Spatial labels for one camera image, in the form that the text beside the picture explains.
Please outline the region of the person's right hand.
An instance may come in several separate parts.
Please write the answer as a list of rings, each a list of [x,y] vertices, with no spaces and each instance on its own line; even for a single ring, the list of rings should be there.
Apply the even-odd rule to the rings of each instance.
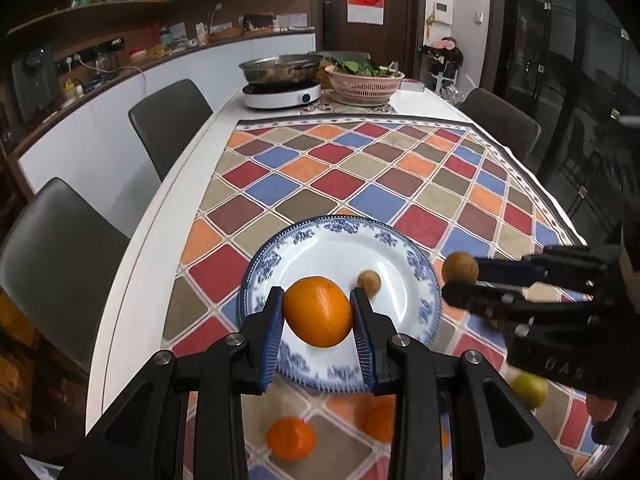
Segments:
[[[588,394],[586,399],[588,414],[594,422],[607,422],[615,413],[617,402],[611,399],[600,398],[595,394]]]

